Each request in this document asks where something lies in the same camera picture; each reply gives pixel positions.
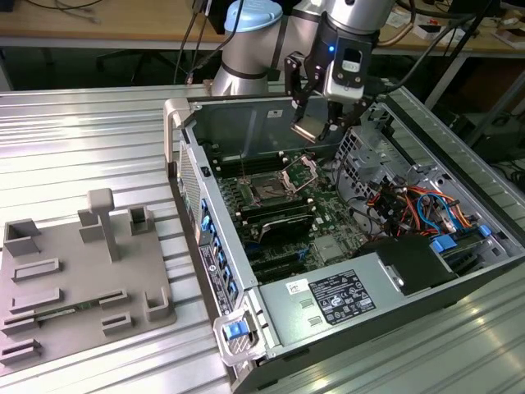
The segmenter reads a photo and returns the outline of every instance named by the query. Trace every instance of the blue latch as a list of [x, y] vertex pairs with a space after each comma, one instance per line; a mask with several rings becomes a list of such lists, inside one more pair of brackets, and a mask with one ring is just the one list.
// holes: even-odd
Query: blue latch
[[226, 262], [226, 257], [224, 257], [224, 253], [219, 253], [219, 266], [222, 268], [224, 267], [224, 263]]
[[235, 282], [230, 282], [230, 291], [232, 294], [235, 294], [237, 292], [237, 285]]
[[212, 219], [210, 218], [209, 215], [206, 215], [204, 218], [203, 218], [203, 221], [200, 223], [200, 228], [202, 231], [208, 231], [209, 228], [210, 228], [210, 222], [212, 221]]
[[492, 234], [492, 230], [486, 225], [486, 224], [482, 224], [480, 227], [479, 227], [479, 232], [482, 234], [482, 236], [484, 237], [488, 237], [490, 234]]
[[441, 253], [445, 250], [455, 248], [458, 244], [452, 239], [451, 236], [437, 236], [431, 243], [431, 247], [437, 252]]
[[241, 338], [244, 335], [249, 334], [248, 324], [244, 320], [232, 323], [224, 327], [224, 333], [226, 334], [226, 339], [228, 341], [231, 341], [232, 339]]

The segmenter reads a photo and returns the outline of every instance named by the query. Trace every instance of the open computer tower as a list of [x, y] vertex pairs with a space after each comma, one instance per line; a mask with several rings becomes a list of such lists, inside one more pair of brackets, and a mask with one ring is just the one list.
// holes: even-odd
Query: open computer tower
[[[523, 230], [413, 119], [422, 105], [401, 101], [317, 144], [290, 130], [289, 98], [167, 102], [167, 172], [235, 392], [446, 308], [525, 258]], [[326, 102], [308, 115], [326, 119]]]

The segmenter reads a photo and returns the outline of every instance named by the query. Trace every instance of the power supply label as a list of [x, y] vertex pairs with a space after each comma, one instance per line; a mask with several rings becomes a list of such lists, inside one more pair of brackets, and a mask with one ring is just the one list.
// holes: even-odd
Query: power supply label
[[309, 285], [325, 320], [332, 326], [376, 308], [353, 269]]

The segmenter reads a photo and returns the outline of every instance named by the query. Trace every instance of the metal table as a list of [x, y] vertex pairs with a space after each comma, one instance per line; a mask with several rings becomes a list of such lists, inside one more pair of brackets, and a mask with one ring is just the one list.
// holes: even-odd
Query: metal table
[[[0, 223], [31, 217], [39, 226], [74, 221], [85, 192], [114, 190], [116, 209], [153, 210], [178, 320], [0, 378], [0, 392], [229, 393], [192, 262], [164, 172], [162, 105], [201, 96], [202, 88], [152, 87], [9, 93], [0, 97]], [[396, 101], [440, 141], [443, 126]], [[421, 150], [399, 135], [424, 162]], [[469, 157], [458, 141], [441, 141], [494, 200], [525, 226], [523, 197]], [[523, 392], [525, 266], [457, 305], [362, 344], [263, 393]]]

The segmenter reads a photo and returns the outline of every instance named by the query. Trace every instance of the circuit board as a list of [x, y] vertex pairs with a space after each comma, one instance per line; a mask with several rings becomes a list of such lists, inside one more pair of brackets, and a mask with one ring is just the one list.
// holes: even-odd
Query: circuit board
[[[328, 175], [313, 160], [302, 163], [300, 159], [295, 157], [283, 171], [217, 178], [226, 207], [260, 282], [273, 282], [339, 263], [351, 258], [368, 240], [349, 215]], [[311, 225], [300, 228], [298, 236], [288, 229], [286, 236], [263, 243], [260, 223], [242, 220], [245, 214], [263, 209], [272, 212], [274, 222], [285, 220], [290, 210], [283, 207], [291, 204], [308, 207], [301, 217], [308, 216]]]

